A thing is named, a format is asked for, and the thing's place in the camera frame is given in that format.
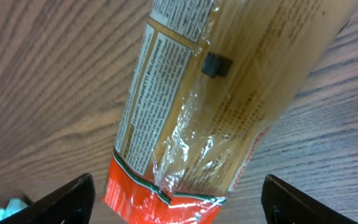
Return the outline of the orange San Remo pasta packet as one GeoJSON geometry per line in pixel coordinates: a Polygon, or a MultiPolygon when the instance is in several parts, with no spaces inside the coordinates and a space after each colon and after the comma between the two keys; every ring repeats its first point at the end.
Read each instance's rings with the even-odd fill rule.
{"type": "Polygon", "coordinates": [[[128,223],[213,222],[357,6],[154,1],[104,203],[128,223]]]}

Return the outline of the teal snack bar packet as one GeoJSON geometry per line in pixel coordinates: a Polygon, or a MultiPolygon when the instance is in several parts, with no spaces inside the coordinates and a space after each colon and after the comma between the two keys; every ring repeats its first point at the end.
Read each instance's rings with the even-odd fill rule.
{"type": "Polygon", "coordinates": [[[20,212],[21,210],[27,208],[28,205],[19,198],[12,198],[10,199],[6,208],[0,207],[0,221],[6,219],[13,214],[20,212]]]}

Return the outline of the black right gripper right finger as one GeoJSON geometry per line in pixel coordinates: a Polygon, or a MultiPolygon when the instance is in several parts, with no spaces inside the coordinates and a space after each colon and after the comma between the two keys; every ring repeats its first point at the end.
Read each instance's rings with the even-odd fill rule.
{"type": "Polygon", "coordinates": [[[273,174],[265,176],[261,204],[268,224],[357,224],[273,174]]]}

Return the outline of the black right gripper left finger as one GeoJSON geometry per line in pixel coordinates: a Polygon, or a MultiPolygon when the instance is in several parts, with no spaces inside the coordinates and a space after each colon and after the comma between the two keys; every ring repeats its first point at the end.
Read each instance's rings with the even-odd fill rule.
{"type": "Polygon", "coordinates": [[[0,224],[88,224],[95,198],[93,177],[84,173],[0,224]]]}

